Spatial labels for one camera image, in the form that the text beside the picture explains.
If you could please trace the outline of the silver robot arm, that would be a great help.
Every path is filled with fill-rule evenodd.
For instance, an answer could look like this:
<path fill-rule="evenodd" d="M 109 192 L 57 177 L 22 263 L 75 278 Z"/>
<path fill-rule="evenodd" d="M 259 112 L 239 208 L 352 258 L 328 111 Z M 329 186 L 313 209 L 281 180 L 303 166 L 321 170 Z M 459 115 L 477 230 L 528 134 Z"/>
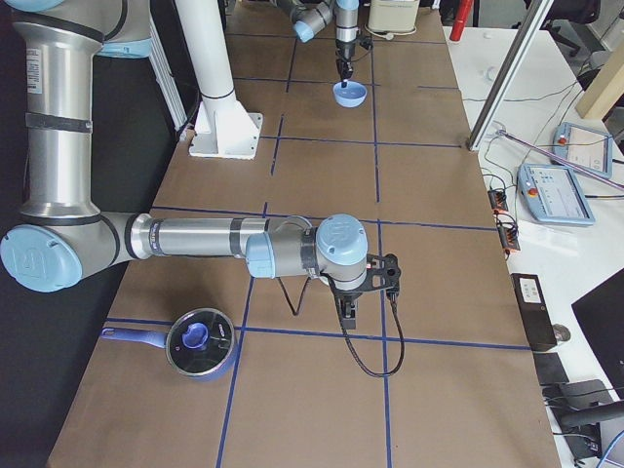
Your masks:
<path fill-rule="evenodd" d="M 353 57 L 358 39 L 359 2 L 352 0 L 319 1 L 306 5 L 296 0 L 277 0 L 271 4 L 285 13 L 302 43 L 313 39 L 332 21 L 335 22 L 336 68 L 340 87 L 346 88 L 353 75 Z"/>
<path fill-rule="evenodd" d="M 1 226 L 19 220 L 26 130 L 24 44 L 8 12 L 1 15 Z M 294 40 L 283 14 L 264 1 L 245 1 L 226 20 L 242 101 L 263 111 L 263 150 L 280 130 L 293 137 L 364 140 L 371 136 L 369 106 L 339 107 L 331 96 L 332 41 Z M 268 172 L 251 162 L 175 156 L 171 120 L 145 59 L 97 58 L 93 198 L 103 210 L 139 212 L 153 205 L 175 214 L 192 208 L 260 211 Z M 59 292 L 32 292 L 1 278 L 1 326 L 36 331 L 95 328 L 111 307 L 123 268 L 115 266 Z"/>

